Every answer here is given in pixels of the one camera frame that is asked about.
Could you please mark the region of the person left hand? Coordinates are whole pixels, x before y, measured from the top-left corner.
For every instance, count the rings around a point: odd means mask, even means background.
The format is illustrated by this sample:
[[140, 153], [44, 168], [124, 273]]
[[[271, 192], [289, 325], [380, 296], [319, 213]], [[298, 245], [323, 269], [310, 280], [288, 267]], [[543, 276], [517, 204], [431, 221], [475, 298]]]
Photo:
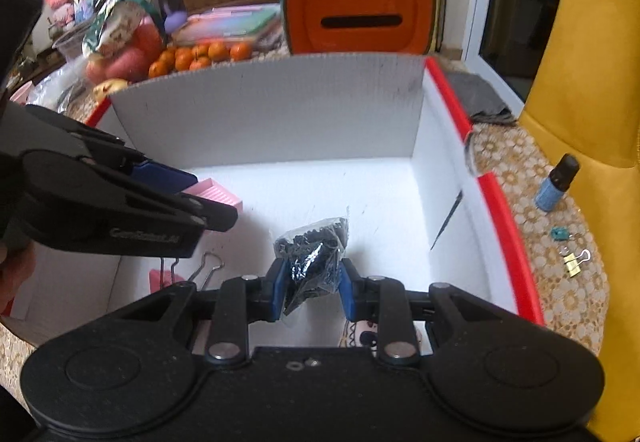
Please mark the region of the person left hand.
[[4, 243], [0, 247], [0, 310], [4, 312], [36, 265], [35, 244], [31, 241], [23, 250], [9, 251]]

